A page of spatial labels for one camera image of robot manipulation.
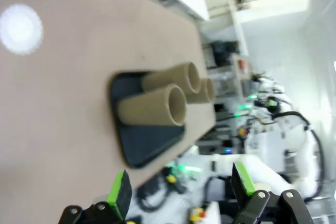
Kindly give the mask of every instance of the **cup opening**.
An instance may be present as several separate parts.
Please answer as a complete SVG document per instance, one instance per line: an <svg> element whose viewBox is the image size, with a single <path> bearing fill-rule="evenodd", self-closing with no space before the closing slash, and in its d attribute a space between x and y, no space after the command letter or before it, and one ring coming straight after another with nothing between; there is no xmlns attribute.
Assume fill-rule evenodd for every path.
<svg viewBox="0 0 336 224"><path fill-rule="evenodd" d="M215 92L214 83L212 82L211 79L207 79L205 84L206 84L206 95L209 99L209 102L215 102L216 92Z"/></svg>
<svg viewBox="0 0 336 224"><path fill-rule="evenodd" d="M187 74L190 86L195 93L201 90L201 79L199 78L196 66L190 63L187 67Z"/></svg>
<svg viewBox="0 0 336 224"><path fill-rule="evenodd" d="M179 87L173 87L169 94L169 111L177 125L183 125L186 114L186 98Z"/></svg>

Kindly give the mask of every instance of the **white round object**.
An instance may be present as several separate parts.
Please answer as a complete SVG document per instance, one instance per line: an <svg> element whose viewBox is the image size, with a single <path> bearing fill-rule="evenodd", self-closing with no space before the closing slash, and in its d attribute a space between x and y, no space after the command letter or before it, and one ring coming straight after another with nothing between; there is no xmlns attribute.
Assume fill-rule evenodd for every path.
<svg viewBox="0 0 336 224"><path fill-rule="evenodd" d="M42 22L29 6L12 5L0 16L0 39L9 51L30 54L42 42Z"/></svg>

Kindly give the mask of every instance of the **cardboard tube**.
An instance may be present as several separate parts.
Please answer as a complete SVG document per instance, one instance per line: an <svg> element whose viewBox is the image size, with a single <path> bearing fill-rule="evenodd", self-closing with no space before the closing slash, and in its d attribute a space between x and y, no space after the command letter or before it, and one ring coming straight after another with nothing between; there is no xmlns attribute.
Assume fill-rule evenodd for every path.
<svg viewBox="0 0 336 224"><path fill-rule="evenodd" d="M197 94L188 94L187 103L214 103L216 91L210 78L201 79L201 90Z"/></svg>
<svg viewBox="0 0 336 224"><path fill-rule="evenodd" d="M118 103L118 116L124 124L181 126L185 115L185 95L175 84Z"/></svg>
<svg viewBox="0 0 336 224"><path fill-rule="evenodd" d="M198 93L201 80L196 66L192 62L185 62L166 70L146 74L141 81L144 91L163 87L170 83L179 86L185 94Z"/></svg>

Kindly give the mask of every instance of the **black tray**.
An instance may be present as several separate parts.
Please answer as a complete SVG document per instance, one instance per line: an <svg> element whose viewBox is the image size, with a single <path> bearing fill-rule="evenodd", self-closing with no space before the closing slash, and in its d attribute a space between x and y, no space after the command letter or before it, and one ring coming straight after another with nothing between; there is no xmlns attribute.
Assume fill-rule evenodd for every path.
<svg viewBox="0 0 336 224"><path fill-rule="evenodd" d="M117 103L123 98L143 93L141 77L147 72L124 72L110 85L112 114L126 162L141 168L182 139L184 126L140 126L123 124L117 115Z"/></svg>

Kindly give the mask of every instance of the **screw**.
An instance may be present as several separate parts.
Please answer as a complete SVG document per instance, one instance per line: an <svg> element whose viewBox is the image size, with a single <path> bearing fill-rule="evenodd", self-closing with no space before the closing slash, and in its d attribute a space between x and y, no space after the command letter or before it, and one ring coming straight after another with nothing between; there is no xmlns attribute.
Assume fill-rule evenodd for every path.
<svg viewBox="0 0 336 224"><path fill-rule="evenodd" d="M78 212L78 210L76 208L71 208L70 212L74 215Z"/></svg>
<svg viewBox="0 0 336 224"><path fill-rule="evenodd" d="M294 195L289 191L288 193L286 193L286 196L288 197L288 198L292 198L292 197L294 197Z"/></svg>
<svg viewBox="0 0 336 224"><path fill-rule="evenodd" d="M99 209L99 210L104 210L104 209L105 209L105 206L104 206L103 204L100 204L100 205L98 206L98 209Z"/></svg>
<svg viewBox="0 0 336 224"><path fill-rule="evenodd" d="M266 197L266 194L263 193L263 192L261 191L261 192L258 193L258 196L259 196L260 198L265 198L265 197Z"/></svg>

